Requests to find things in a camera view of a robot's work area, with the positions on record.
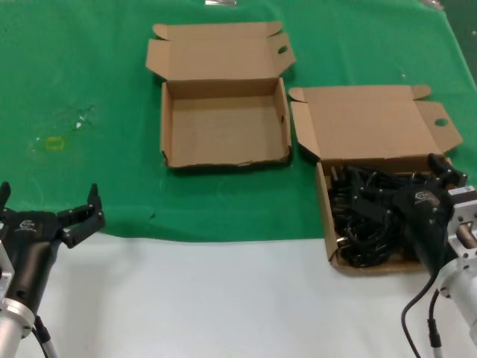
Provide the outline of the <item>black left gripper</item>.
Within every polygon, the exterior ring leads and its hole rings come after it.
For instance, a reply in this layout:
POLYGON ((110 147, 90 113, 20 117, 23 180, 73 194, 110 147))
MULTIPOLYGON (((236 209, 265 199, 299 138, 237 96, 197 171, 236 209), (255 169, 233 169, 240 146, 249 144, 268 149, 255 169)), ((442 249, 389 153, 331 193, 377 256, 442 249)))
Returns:
POLYGON ((61 241, 74 248, 105 226, 101 196, 93 183, 86 204, 56 215, 10 210, 6 206, 10 194, 10 184, 4 181, 0 187, 1 241, 14 270, 6 297, 37 313, 61 241))

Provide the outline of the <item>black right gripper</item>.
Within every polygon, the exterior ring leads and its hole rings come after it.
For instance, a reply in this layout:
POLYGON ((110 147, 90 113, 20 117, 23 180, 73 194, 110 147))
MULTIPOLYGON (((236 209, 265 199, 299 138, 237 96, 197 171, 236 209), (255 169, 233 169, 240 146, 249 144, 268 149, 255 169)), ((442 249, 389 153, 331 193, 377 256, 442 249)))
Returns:
POLYGON ((396 191, 353 186, 351 210, 366 219, 388 225, 393 207, 417 258, 430 275, 436 276, 453 259, 447 232, 452 213, 448 190, 464 187, 467 174, 433 153, 428 155, 428 165, 432 173, 429 180, 402 181, 396 191))

